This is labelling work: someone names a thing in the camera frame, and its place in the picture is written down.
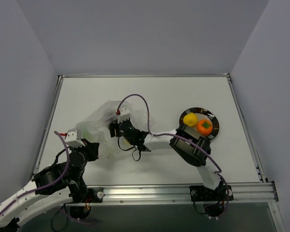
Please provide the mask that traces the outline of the yellow fake lemon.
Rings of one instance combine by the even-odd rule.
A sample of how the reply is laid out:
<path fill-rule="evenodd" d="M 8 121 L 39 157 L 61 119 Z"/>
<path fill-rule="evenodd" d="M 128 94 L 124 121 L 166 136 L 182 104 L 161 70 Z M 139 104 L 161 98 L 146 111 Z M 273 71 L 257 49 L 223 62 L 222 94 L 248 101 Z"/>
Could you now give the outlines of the yellow fake lemon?
<path fill-rule="evenodd" d="M 189 113 L 184 116 L 183 123 L 188 127 L 195 127 L 198 124 L 198 116 L 194 113 Z"/>

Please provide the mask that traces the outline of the orange fake fruit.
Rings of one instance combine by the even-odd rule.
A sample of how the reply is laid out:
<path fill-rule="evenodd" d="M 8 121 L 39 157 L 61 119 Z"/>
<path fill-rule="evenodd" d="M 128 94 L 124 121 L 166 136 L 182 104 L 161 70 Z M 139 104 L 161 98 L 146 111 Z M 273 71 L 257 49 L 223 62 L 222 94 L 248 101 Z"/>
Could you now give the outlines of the orange fake fruit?
<path fill-rule="evenodd" d="M 198 122 L 196 129 L 201 135 L 208 136 L 213 130 L 213 125 L 210 120 L 202 119 Z"/>

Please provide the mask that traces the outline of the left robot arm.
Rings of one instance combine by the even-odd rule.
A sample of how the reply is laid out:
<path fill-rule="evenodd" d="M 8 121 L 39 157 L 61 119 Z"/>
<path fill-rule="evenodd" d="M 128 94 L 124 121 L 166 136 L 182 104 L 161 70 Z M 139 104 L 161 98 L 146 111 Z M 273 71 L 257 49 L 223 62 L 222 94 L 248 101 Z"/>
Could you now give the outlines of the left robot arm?
<path fill-rule="evenodd" d="M 99 143 L 81 139 L 80 146 L 64 145 L 65 162 L 57 160 L 35 174 L 20 191 L 0 203 L 0 229 L 21 227 L 37 215 L 66 203 L 82 203 L 88 189 L 85 166 L 99 158 Z"/>

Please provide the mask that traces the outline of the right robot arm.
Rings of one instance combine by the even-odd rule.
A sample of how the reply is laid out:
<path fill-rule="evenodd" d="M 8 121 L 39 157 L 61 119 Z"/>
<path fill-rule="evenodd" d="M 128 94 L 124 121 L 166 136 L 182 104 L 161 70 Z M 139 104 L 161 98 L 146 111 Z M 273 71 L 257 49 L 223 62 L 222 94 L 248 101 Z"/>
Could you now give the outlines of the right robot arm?
<path fill-rule="evenodd" d="M 209 199 L 222 194 L 222 172 L 211 157 L 210 140 L 196 130 L 182 124 L 170 132 L 151 134 L 135 128 L 130 120 L 112 122 L 108 125 L 111 137 L 123 137 L 133 148 L 142 152 L 173 149 L 186 163 L 197 168 Z"/>

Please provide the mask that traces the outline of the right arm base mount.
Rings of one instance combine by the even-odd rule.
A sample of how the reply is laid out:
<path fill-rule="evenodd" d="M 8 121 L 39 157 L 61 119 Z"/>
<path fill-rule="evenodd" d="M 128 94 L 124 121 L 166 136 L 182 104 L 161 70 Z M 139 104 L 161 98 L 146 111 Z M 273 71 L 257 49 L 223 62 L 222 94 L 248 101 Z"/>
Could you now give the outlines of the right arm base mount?
<path fill-rule="evenodd" d="M 218 186 L 215 190 L 204 186 L 190 186 L 190 198 L 195 211 L 209 218 L 220 218 L 225 213 L 230 201 L 234 200 L 230 185 Z"/>

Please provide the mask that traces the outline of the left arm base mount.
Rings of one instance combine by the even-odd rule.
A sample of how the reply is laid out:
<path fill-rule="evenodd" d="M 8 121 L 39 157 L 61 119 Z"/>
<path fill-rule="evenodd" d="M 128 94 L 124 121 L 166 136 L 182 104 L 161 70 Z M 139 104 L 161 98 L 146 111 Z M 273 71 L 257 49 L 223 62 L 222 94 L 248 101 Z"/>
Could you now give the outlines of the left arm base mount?
<path fill-rule="evenodd" d="M 102 203 L 104 198 L 104 188 L 92 187 L 88 189 L 87 195 L 81 201 L 84 205 L 70 206 L 69 213 L 72 218 L 85 219 L 89 216 L 94 203 Z"/>

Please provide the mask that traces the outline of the translucent plastic bag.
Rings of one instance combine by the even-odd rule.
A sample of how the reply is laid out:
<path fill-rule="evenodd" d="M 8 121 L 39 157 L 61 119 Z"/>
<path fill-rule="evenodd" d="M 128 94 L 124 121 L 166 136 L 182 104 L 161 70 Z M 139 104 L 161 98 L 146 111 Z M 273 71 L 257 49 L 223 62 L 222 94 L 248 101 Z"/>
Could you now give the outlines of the translucent plastic bag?
<path fill-rule="evenodd" d="M 123 137 L 111 137 L 108 125 L 111 122 L 106 121 L 106 116 L 116 113 L 117 108 L 127 107 L 131 113 L 131 122 L 133 126 L 141 131 L 147 131 L 147 123 L 154 123 L 154 119 L 147 115 L 147 110 L 128 101 L 120 104 L 120 101 L 108 100 L 90 114 L 83 121 L 75 125 L 84 137 L 85 131 L 90 131 L 92 137 L 87 139 L 92 143 L 99 143 L 99 159 L 94 162 L 96 169 L 100 171 L 111 171 L 119 162 L 127 156 L 133 154 L 135 146 L 130 145 Z"/>

